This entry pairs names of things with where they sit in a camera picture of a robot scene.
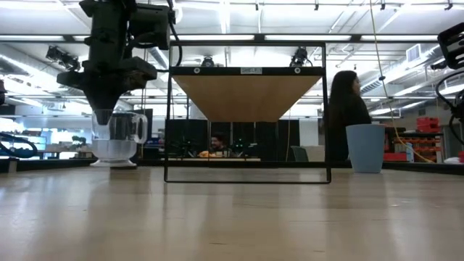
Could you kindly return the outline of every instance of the ceiling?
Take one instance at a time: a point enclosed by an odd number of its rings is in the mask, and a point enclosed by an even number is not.
[[[165,1],[140,1],[148,4],[166,5]],[[381,10],[381,1],[374,1],[373,16],[377,33],[380,34],[426,34],[436,35],[441,31],[463,21],[464,0],[453,1],[453,8],[445,10],[448,1],[430,0],[386,0],[386,8]],[[372,20],[369,0],[177,0],[174,1],[178,17],[175,26],[178,34],[372,34]],[[91,20],[78,6],[78,1],[36,0],[13,1],[0,0],[0,35],[88,35]],[[87,59],[88,47],[83,43],[0,43],[7,45],[31,59],[50,66],[56,71],[62,70],[58,65],[49,64],[45,58],[50,45],[58,46],[72,55]],[[406,50],[413,43],[381,43],[378,50],[381,66],[388,71],[389,67],[405,59]],[[310,60],[314,66],[321,65],[320,49],[308,48]],[[211,56],[215,63],[228,66],[276,66],[286,67],[294,47],[253,47],[253,46],[184,46],[183,66],[198,65],[205,56]],[[361,85],[368,84],[378,75],[376,46],[372,43],[330,43],[327,45],[327,73],[329,85],[332,77],[340,70],[356,69]],[[143,50],[136,50],[134,55],[146,57],[155,67],[160,64]],[[173,49],[172,58],[176,61],[177,49]],[[427,77],[423,65],[417,66],[394,79],[390,84],[408,88],[428,80],[430,75],[439,77],[443,71],[428,72]],[[159,74],[159,79],[151,82],[147,88],[152,95],[166,94],[166,76]],[[416,91],[420,95],[429,95]],[[183,92],[179,87],[179,104]],[[321,83],[313,87],[306,95],[321,94]],[[382,102],[368,101],[374,110],[382,106]],[[141,100],[124,101],[127,104],[140,104]],[[151,99],[148,103],[165,104],[166,99]],[[320,104],[321,100],[300,100],[301,104]]]

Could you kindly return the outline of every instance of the black hair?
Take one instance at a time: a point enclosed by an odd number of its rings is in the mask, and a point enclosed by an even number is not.
[[[224,134],[222,133],[213,133],[211,138],[216,138],[218,141],[224,142]]]
[[[340,71],[333,77],[331,97],[328,100],[329,125],[341,122],[344,108],[359,96],[353,90],[353,82],[356,80],[356,72]]]

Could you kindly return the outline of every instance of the woman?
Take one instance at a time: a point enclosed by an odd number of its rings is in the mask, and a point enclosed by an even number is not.
[[[333,77],[328,100],[328,149],[331,161],[348,158],[347,126],[371,124],[368,108],[360,94],[360,81],[355,72],[341,71]]]

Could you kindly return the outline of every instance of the white label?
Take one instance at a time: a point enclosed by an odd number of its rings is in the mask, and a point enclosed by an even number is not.
[[[261,67],[242,67],[240,68],[240,74],[262,74]]]

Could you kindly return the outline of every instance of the blue cup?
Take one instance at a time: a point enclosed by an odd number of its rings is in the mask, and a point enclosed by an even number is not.
[[[356,173],[379,173],[384,162],[385,126],[347,126],[349,160]]]

